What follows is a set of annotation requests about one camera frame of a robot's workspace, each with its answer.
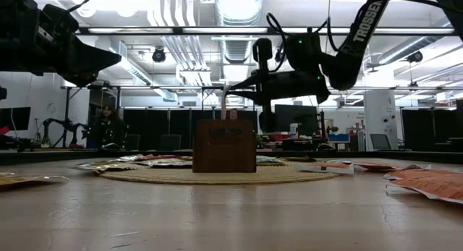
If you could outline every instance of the computer monitor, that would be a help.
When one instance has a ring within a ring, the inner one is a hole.
[[[0,128],[8,126],[16,127],[17,131],[29,130],[30,107],[18,107],[13,109],[0,109]]]
[[[275,105],[276,131],[289,132],[289,125],[299,123],[300,135],[318,133],[318,115],[315,106]]]
[[[373,150],[390,150],[391,143],[389,143],[388,136],[385,134],[372,134],[370,135]]]

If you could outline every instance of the wooden box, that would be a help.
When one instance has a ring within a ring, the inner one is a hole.
[[[193,172],[256,172],[255,144],[249,120],[200,120]]]

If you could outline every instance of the round woven mat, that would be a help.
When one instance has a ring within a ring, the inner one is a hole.
[[[330,179],[339,174],[302,172],[296,165],[258,166],[256,173],[193,173],[191,169],[140,169],[133,171],[106,172],[107,179],[159,184],[272,184],[285,182],[308,182]]]

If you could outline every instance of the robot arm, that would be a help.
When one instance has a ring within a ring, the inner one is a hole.
[[[463,0],[436,0],[440,5],[453,9],[444,10],[455,31],[463,40],[463,17],[455,11],[463,10]],[[331,87],[337,90],[352,88],[362,66],[363,56],[368,42],[383,15],[388,0],[368,0],[360,8],[350,34],[332,56],[321,51],[318,32],[290,35],[284,42],[288,62],[295,71],[270,72],[267,60],[272,57],[269,39],[261,38],[253,46],[254,60],[259,62],[259,69],[251,77],[230,88],[228,94],[243,96],[263,107],[262,130],[272,132],[275,117],[271,113],[271,100],[291,98],[304,95],[316,95],[317,102],[324,102],[330,95],[323,76],[327,76]],[[255,85],[255,92],[241,91]]]
[[[463,0],[436,0],[440,5],[463,10]],[[321,54],[320,64],[330,84],[337,90],[348,90],[357,81],[363,56],[378,23],[386,10],[388,0],[368,0],[360,9],[351,26],[350,34],[336,56]],[[462,15],[444,9],[449,21],[463,40]]]
[[[48,142],[50,140],[50,138],[48,137],[48,131],[50,130],[50,124],[54,122],[54,123],[57,123],[57,124],[60,124],[61,126],[63,126],[63,128],[65,128],[66,131],[70,131],[72,132],[73,130],[73,124],[70,120],[58,120],[58,119],[55,119],[55,118],[48,118],[47,120],[43,121],[43,141],[44,142]]]
[[[69,10],[33,0],[0,0],[0,71],[58,73],[79,87],[121,56],[85,45],[75,35],[79,24]]]

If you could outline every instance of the desk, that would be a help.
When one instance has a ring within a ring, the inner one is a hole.
[[[350,150],[350,141],[328,141],[328,144],[333,144],[336,150],[339,150],[340,144],[344,144],[345,151]]]
[[[3,192],[0,250],[415,251],[463,245],[460,205],[409,192],[387,195],[379,173],[204,186],[120,182],[67,168],[97,160],[102,159],[1,167],[71,180]]]

